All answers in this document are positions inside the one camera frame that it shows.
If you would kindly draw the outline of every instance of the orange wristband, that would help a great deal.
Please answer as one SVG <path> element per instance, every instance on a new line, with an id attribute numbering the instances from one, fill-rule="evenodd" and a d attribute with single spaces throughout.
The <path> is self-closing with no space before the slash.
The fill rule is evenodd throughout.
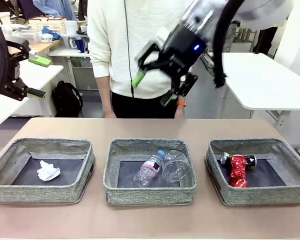
<path id="1" fill-rule="evenodd" d="M 186 107 L 187 106 L 187 101 L 178 101 L 176 104 L 178 106 L 184 106 L 184 107 Z"/>

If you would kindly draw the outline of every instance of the tabletop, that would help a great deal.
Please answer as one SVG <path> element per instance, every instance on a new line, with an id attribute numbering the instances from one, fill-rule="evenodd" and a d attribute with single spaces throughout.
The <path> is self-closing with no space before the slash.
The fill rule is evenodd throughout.
<path id="1" fill-rule="evenodd" d="M 40 90 L 60 73 L 63 68 L 63 66 L 59 65 L 43 67 L 24 60 L 20 62 L 20 78 L 28 87 Z M 23 101 L 17 101 L 0 95 L 0 124 L 28 100 L 28 97 L 24 98 Z"/>
<path id="2" fill-rule="evenodd" d="M 267 122 L 250 119 L 33 118 L 14 139 L 23 137 L 90 140 L 96 169 L 78 204 L 0 205 L 0 238 L 300 238 L 300 204 L 224 206 L 206 173 L 204 157 L 209 141 L 281 138 Z M 185 141 L 198 181 L 193 203 L 187 206 L 107 205 L 102 178 L 109 144 L 117 138 Z"/>
<path id="3" fill-rule="evenodd" d="M 226 84 L 249 110 L 300 111 L 300 76 L 264 54 L 223 54 Z"/>
<path id="4" fill-rule="evenodd" d="M 56 48 L 59 45 L 61 45 L 61 43 L 63 43 L 62 40 L 55 40 L 53 42 L 50 43 L 43 43 L 43 42 L 39 42 L 37 44 L 29 44 L 29 47 L 34 50 L 38 55 L 44 54 L 47 50 L 50 50 L 52 48 Z M 11 48 L 11 53 L 17 53 L 19 50 L 16 48 Z"/>
<path id="5" fill-rule="evenodd" d="M 50 57 L 78 57 L 78 58 L 89 58 L 88 52 L 80 53 L 77 49 L 69 49 L 64 46 L 58 47 L 48 54 Z"/>

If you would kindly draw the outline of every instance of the white desk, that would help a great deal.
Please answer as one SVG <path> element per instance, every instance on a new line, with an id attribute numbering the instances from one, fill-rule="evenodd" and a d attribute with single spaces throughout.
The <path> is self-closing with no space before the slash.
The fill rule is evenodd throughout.
<path id="1" fill-rule="evenodd" d="M 79 53 L 77 49 L 67 49 L 64 46 L 52 50 L 48 54 L 50 57 L 63 57 L 66 58 L 65 68 L 68 74 L 68 79 L 70 83 L 76 87 L 76 80 L 74 71 L 72 68 L 71 58 L 89 58 L 89 53 Z"/>
<path id="2" fill-rule="evenodd" d="M 60 73 L 63 68 L 63 66 L 58 65 L 43 67 L 25 60 L 20 62 L 20 78 L 28 87 L 41 90 L 58 73 Z M 8 117 L 10 117 L 28 100 L 28 97 L 24 98 L 23 101 L 17 101 L 7 96 L 0 95 L 0 124 Z M 40 105 L 44 113 L 47 109 L 46 104 L 46 101 L 40 101 Z"/>
<path id="3" fill-rule="evenodd" d="M 300 76 L 280 63 L 264 54 L 230 52 L 223 54 L 223 67 L 227 88 L 219 118 L 229 90 L 244 108 L 271 112 L 277 119 L 276 128 L 291 111 L 300 111 Z"/>

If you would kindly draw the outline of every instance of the crumpled tissue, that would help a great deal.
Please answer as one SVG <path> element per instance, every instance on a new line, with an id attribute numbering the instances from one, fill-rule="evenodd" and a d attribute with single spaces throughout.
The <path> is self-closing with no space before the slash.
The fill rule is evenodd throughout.
<path id="1" fill-rule="evenodd" d="M 45 161 L 40 161 L 41 168 L 37 170 L 38 177 L 44 181 L 49 182 L 60 175 L 60 168 L 54 168 L 53 164 L 46 163 Z"/>

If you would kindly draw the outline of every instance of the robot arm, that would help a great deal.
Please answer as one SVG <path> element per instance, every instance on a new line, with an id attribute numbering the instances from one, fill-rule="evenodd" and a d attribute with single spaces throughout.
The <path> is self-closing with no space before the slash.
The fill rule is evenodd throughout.
<path id="1" fill-rule="evenodd" d="M 10 54 L 8 46 L 19 49 L 20 52 Z M 20 61 L 38 59 L 29 48 L 29 42 L 19 37 L 4 35 L 0 27 L 0 94 L 17 101 L 22 101 L 29 95 L 44 98 L 44 91 L 28 87 L 20 78 Z"/>
<path id="2" fill-rule="evenodd" d="M 159 69 L 171 77 L 171 90 L 161 103 L 165 106 L 177 96 L 185 97 L 198 79 L 189 73 L 190 67 L 212 46 L 214 83 L 220 88 L 226 82 L 222 51 L 231 22 L 242 21 L 255 30 L 267 29 L 283 22 L 292 8 L 292 0 L 194 0 L 162 48 L 153 42 L 144 49 L 132 86 L 136 88 L 147 71 Z M 158 59 L 145 64 L 152 52 L 159 53 Z M 185 81 L 180 86 L 182 76 Z"/>

